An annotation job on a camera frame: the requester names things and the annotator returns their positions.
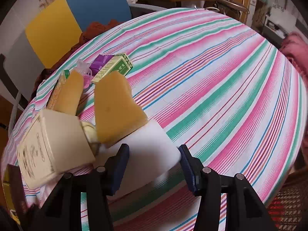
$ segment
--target beige box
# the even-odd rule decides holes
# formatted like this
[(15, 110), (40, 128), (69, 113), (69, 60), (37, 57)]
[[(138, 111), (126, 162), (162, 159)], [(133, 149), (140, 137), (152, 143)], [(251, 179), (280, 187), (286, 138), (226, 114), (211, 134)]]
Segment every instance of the beige box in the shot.
[(17, 158), (28, 188), (95, 161), (79, 118), (48, 109), (34, 118), (17, 146)]

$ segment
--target blue panel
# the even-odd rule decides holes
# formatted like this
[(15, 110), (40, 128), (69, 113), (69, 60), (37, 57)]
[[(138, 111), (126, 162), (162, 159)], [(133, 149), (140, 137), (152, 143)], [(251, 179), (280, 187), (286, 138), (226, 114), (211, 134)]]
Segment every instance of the blue panel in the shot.
[(131, 19), (126, 0), (66, 0), (79, 27), (85, 31), (91, 22), (108, 24), (111, 19), (125, 22)]

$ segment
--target metal rivet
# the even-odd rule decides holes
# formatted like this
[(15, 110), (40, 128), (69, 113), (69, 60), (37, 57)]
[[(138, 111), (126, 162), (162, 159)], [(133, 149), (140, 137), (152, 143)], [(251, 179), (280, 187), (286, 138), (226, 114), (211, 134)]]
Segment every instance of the metal rivet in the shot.
[(237, 174), (236, 178), (238, 178), (239, 180), (243, 180), (245, 178), (245, 176), (242, 175), (242, 174)]
[(106, 171), (105, 167), (104, 166), (99, 166), (96, 168), (96, 171), (99, 172), (99, 173), (103, 173)]
[(209, 167), (204, 167), (202, 171), (205, 172), (206, 174), (209, 174), (212, 170)]
[(72, 177), (72, 173), (65, 173), (65, 174), (63, 175), (63, 177), (64, 177), (65, 179), (70, 179), (70, 178)]

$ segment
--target striped tablecloth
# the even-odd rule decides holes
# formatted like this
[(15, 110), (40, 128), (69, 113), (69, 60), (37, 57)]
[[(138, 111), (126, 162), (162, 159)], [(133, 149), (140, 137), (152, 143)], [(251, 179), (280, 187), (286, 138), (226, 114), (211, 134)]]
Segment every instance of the striped tablecloth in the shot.
[[(177, 145), (220, 174), (243, 173), (263, 202), (288, 174), (300, 147), (307, 112), (304, 83), (291, 63), (249, 27), (203, 9), (174, 8), (125, 22), (79, 48), (48, 80), (17, 122), (1, 172), (16, 164), (16, 145), (31, 119), (46, 107), (61, 70), (81, 58), (127, 53), (135, 101)], [(94, 85), (78, 116), (95, 124)], [(91, 170), (75, 169), (74, 174)], [(25, 186), (28, 204), (42, 205), (56, 182)], [(188, 191), (176, 166), (152, 183), (110, 204), (116, 231), (192, 230), (200, 198)], [(82, 227), (89, 229), (85, 194)], [(221, 198), (224, 230), (226, 196)]]

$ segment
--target purple package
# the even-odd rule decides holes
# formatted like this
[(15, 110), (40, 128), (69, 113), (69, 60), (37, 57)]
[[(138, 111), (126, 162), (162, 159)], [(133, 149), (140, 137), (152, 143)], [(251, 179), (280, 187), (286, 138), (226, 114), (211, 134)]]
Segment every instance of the purple package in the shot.
[(114, 55), (98, 55), (95, 60), (91, 63), (90, 69), (92, 70), (92, 76), (95, 76), (107, 62), (113, 58)]

